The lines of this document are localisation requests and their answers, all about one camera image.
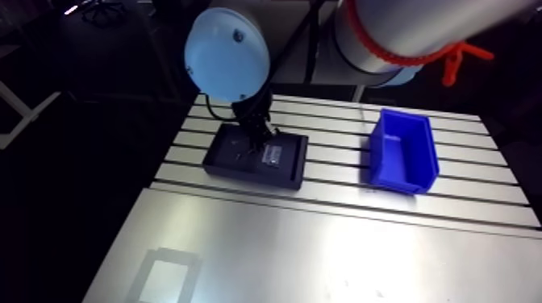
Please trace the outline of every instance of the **white square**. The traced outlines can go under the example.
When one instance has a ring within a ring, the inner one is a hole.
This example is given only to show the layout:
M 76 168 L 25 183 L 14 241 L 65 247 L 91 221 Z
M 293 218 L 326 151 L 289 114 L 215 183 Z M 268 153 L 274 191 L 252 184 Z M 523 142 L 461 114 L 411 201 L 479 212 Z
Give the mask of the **white square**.
M 155 261 L 141 290 L 140 301 L 177 303 L 187 272 L 188 266 Z

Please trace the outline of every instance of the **black cable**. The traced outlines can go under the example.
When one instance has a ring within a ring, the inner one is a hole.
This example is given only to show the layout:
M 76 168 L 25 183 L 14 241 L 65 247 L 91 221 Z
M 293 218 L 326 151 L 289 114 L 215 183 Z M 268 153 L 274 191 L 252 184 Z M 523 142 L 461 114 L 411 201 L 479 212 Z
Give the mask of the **black cable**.
M 303 80 L 303 84 L 310 84 L 312 82 L 312 74 L 315 73 L 319 32 L 320 24 L 317 11 L 316 14 L 312 15 L 311 25 L 309 26 L 309 45 L 306 53 L 305 79 Z
M 218 116 L 211 108 L 211 102 L 209 101 L 209 96 L 205 95 L 206 96 L 205 105 L 207 106 L 207 109 L 209 110 L 209 113 L 211 114 L 211 116 L 213 116 L 213 118 L 220 121 L 224 121 L 224 122 L 239 122 L 240 120 L 247 118 L 250 114 L 252 114 L 254 109 L 256 109 L 257 105 L 260 104 L 262 96 L 265 95 L 262 92 L 267 91 L 267 89 L 269 89 L 269 87 L 271 86 L 271 79 L 273 79 L 273 76 L 277 72 L 279 66 L 282 64 L 286 56 L 290 54 L 290 52 L 292 51 L 292 48 L 294 48 L 294 45 L 298 42 L 299 37 L 301 37 L 303 31 L 305 31 L 305 28 L 308 26 L 311 19 L 314 18 L 313 16 L 319 12 L 320 7 L 322 7 L 323 3 L 326 1 L 327 0 L 316 0 L 315 4 L 311 5 L 311 8 L 306 13 L 305 17 L 300 22 L 300 24 L 295 28 L 294 33 L 290 36 L 284 48 L 281 50 L 281 52 L 278 53 L 278 55 L 275 57 L 275 59 L 271 63 L 271 67 L 269 68 L 269 74 L 267 75 L 267 78 L 265 79 L 264 84 L 261 86 L 258 93 L 256 93 L 256 95 L 254 96 L 254 98 L 256 99 L 252 101 L 253 102 L 252 106 L 250 106 L 250 109 L 248 109 L 245 112 L 243 117 L 224 118 L 224 117 Z

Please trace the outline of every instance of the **cable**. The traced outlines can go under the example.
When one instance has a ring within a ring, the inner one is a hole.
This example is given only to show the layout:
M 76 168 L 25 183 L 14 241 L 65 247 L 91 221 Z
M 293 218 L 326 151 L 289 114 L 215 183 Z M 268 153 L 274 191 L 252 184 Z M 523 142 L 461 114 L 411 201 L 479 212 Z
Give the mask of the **cable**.
M 278 55 L 275 57 L 273 62 L 271 63 L 271 67 L 269 68 L 269 74 L 267 75 L 267 78 L 265 78 L 264 84 L 261 86 L 260 90 L 256 95 L 254 96 L 255 100 L 252 101 L 252 106 L 247 110 L 247 112 L 240 118 L 234 117 L 234 118 L 224 118 L 218 116 L 211 108 L 211 102 L 209 100 L 209 96 L 206 94 L 205 96 L 205 105 L 207 106 L 207 110 L 209 110 L 209 113 L 213 118 L 224 121 L 224 122 L 239 122 L 240 120 L 247 118 L 254 109 L 260 104 L 261 99 L 263 98 L 263 95 L 265 95 L 263 92 L 267 91 L 269 87 L 271 86 L 271 79 L 273 79 L 273 76 L 277 72 L 279 66 L 282 64 L 284 59 L 287 55 L 290 54 L 292 51 L 292 48 L 294 45 L 298 42 L 299 37 L 302 35 L 303 31 L 305 31 L 305 28 L 309 25 L 309 22 L 311 21 L 311 17 L 314 14 L 317 14 L 320 10 L 320 7 L 322 7 L 323 3 L 327 0 L 316 0 L 315 4 L 311 5 L 311 8 L 306 13 L 303 20 L 300 22 L 300 24 L 295 28 L 294 33 L 290 36 L 288 41 L 286 42 L 286 45 L 281 50 L 281 52 L 278 53 Z

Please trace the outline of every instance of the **red cable tie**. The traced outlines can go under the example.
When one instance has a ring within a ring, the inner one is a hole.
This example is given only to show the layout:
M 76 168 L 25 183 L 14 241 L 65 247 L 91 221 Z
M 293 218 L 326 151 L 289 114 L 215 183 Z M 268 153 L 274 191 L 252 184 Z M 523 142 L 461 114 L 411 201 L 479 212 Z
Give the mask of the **red cable tie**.
M 442 83 L 445 86 L 452 86 L 457 77 L 457 72 L 463 61 L 463 52 L 468 52 L 478 58 L 484 60 L 492 60 L 494 54 L 484 49 L 478 48 L 471 44 L 467 44 L 465 41 L 458 42 L 456 44 L 449 44 L 441 48 L 437 52 L 425 56 L 418 57 L 405 57 L 396 55 L 392 52 L 384 49 L 378 44 L 369 33 L 365 30 L 363 24 L 357 16 L 356 0 L 344 0 L 346 4 L 347 20 L 350 27 L 354 30 L 356 37 L 360 42 L 376 57 L 396 65 L 402 66 L 416 66 L 421 64 L 431 63 L 438 60 L 442 56 L 446 56 L 444 64 L 444 76 Z

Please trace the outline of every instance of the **metal table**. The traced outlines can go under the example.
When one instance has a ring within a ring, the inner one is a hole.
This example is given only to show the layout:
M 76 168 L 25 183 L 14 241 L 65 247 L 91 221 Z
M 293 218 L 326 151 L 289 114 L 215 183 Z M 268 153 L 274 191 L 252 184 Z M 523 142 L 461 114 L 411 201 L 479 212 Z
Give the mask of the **metal table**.
M 364 183 L 381 106 L 274 99 L 309 136 L 301 189 L 205 174 L 198 97 L 84 302 L 542 301 L 540 223 L 478 117 L 402 109 L 430 117 L 441 170 L 408 197 Z

